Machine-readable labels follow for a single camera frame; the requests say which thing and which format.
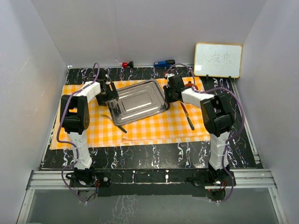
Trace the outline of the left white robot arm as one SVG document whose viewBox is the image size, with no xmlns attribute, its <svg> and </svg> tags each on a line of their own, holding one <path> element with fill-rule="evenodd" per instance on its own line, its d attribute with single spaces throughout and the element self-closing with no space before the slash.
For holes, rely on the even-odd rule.
<svg viewBox="0 0 299 224">
<path fill-rule="evenodd" d="M 74 162 L 70 165 L 73 172 L 62 177 L 85 186 L 93 186 L 97 181 L 87 144 L 87 129 L 90 124 L 88 104 L 93 99 L 97 99 L 99 105 L 118 99 L 114 83 L 90 81 L 74 93 L 63 95 L 57 131 L 57 141 L 69 144 L 74 157 Z"/>
</svg>

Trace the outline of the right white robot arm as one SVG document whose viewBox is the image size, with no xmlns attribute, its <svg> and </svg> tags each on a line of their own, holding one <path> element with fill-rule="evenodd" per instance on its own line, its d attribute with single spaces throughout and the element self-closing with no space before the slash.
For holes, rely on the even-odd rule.
<svg viewBox="0 0 299 224">
<path fill-rule="evenodd" d="M 210 135 L 210 159 L 207 183 L 219 185 L 229 172 L 227 146 L 233 126 L 233 116 L 224 95 L 208 94 L 195 85 L 184 84 L 180 75 L 166 74 L 163 87 L 166 103 L 181 102 L 201 110 L 203 124 Z"/>
</svg>

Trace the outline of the silver metal tray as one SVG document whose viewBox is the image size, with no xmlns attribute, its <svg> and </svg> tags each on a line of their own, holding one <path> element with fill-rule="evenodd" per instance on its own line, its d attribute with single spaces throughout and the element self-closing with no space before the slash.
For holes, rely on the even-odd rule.
<svg viewBox="0 0 299 224">
<path fill-rule="evenodd" d="M 158 113 L 170 107 L 157 80 L 145 80 L 117 90 L 119 99 L 108 101 L 115 124 L 125 125 Z"/>
</svg>

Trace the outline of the silver fork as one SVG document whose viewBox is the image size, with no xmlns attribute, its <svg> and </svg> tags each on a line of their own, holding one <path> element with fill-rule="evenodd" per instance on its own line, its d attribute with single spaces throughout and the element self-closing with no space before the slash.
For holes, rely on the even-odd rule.
<svg viewBox="0 0 299 224">
<path fill-rule="evenodd" d="M 108 115 L 105 114 L 101 114 L 102 117 L 109 119 L 110 121 L 112 121 L 113 125 L 118 127 L 122 132 L 127 133 L 127 130 L 125 130 L 122 126 L 115 124 L 115 122 L 113 121 L 113 119 L 111 117 L 109 117 Z"/>
</svg>

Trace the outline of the orange translucent cup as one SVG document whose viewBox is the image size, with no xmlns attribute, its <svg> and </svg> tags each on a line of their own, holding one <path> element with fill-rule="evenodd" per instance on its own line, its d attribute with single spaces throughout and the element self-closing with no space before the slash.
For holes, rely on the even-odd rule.
<svg viewBox="0 0 299 224">
<path fill-rule="evenodd" d="M 199 90 L 197 85 L 192 83 L 191 81 L 189 81 L 188 83 L 185 84 L 185 87 L 188 87 L 188 88 L 195 88 L 196 90 Z"/>
</svg>

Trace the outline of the black handled table knife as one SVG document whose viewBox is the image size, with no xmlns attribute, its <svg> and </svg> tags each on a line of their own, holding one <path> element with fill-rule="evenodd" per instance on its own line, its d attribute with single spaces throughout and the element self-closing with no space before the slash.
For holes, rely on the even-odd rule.
<svg viewBox="0 0 299 224">
<path fill-rule="evenodd" d="M 192 130 L 195 130 L 195 128 L 194 128 L 194 126 L 193 126 L 193 123 L 192 123 L 192 121 L 191 121 L 191 119 L 190 119 L 190 117 L 189 117 L 189 113 L 188 113 L 186 107 L 184 106 L 184 104 L 183 104 L 182 102 L 181 102 L 180 104 L 181 104 L 181 107 L 182 107 L 182 109 L 183 109 L 183 111 L 184 111 L 184 113 L 185 113 L 185 116 L 186 116 L 186 118 L 187 118 L 187 121 L 188 121 L 188 123 L 189 123 L 190 128 L 191 128 Z"/>
</svg>

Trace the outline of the yellow checkered tablecloth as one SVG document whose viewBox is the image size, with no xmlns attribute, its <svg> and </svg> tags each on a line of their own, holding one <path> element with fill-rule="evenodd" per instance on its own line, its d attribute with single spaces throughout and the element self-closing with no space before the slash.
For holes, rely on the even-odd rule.
<svg viewBox="0 0 299 224">
<path fill-rule="evenodd" d="M 124 125 L 127 133 L 114 126 L 112 121 L 101 116 L 111 116 L 106 106 L 99 106 L 96 99 L 89 103 L 90 125 L 87 129 L 89 147 L 114 147 L 129 145 L 166 144 L 188 141 L 209 141 L 204 128 L 201 110 L 184 103 L 195 130 L 189 126 L 179 102 L 159 113 Z"/>
</svg>

